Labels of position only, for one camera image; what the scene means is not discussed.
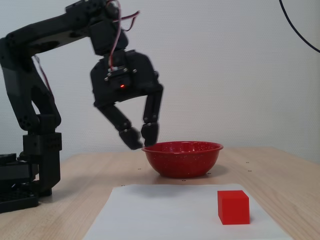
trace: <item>black robotic arm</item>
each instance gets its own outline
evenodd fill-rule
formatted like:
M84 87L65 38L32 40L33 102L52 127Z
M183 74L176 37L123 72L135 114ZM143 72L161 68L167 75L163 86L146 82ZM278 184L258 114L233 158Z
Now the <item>black robotic arm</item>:
M51 188L60 181L62 137L56 128L61 123L61 116L54 96L39 76L32 57L85 37L91 39L95 54L102 56L91 71L94 106L119 131L125 144L135 150L143 146L140 133L115 103L148 96L141 134L145 146L157 142L163 86L159 84L159 75L146 55L134 50L125 51L128 39L123 30L110 66L109 59L119 26L119 9L110 2L78 1L66 7L65 14L61 16L25 26L0 39L0 64L7 95L19 126L28 132L23 136L23 154L17 160L12 156L0 157L0 194L21 191L23 187L39 196L50 195ZM32 102L40 114L36 114Z

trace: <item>red block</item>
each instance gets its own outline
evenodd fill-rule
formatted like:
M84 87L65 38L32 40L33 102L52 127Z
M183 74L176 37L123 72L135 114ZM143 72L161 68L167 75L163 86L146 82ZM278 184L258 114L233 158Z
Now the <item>red block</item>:
M218 215L223 225L250 224L249 197L244 191L218 191Z

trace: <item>wooden table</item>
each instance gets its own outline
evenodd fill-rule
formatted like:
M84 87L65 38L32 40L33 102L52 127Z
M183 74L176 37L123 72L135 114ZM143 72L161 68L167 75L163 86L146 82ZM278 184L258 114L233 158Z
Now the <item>wooden table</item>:
M0 239L82 239L121 185L230 183L244 186L294 239L320 239L319 164L274 148L225 148L209 173L163 178L140 151L76 155L62 164L61 182L40 206L0 214Z

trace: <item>red bowl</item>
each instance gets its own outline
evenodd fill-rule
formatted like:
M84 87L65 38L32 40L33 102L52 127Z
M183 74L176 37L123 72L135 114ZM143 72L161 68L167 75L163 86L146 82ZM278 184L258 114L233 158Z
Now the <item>red bowl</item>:
M172 141L144 147L142 151L161 176L185 179L206 174L215 165L223 148L214 142Z

